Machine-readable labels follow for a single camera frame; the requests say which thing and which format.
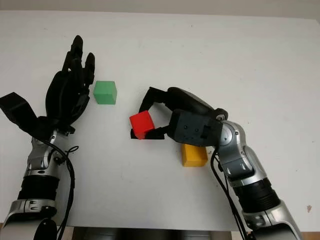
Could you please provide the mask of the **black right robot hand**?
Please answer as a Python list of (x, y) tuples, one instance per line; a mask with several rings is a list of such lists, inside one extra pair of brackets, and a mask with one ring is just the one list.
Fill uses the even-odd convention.
[(222, 123), (217, 120), (217, 111), (194, 94), (178, 87), (166, 91), (150, 87), (138, 112), (148, 111), (154, 103), (164, 104), (172, 115), (167, 126), (150, 130), (145, 139), (162, 140), (167, 135), (176, 142), (195, 146), (219, 143)]

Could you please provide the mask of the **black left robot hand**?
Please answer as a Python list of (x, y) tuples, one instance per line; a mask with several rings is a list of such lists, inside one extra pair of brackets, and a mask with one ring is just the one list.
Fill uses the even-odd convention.
[(73, 134), (72, 124), (83, 114), (90, 100), (90, 85), (95, 78), (95, 56), (89, 53), (82, 65), (83, 39), (76, 35), (67, 52), (62, 69), (48, 88), (45, 98), (46, 117), (55, 129)]

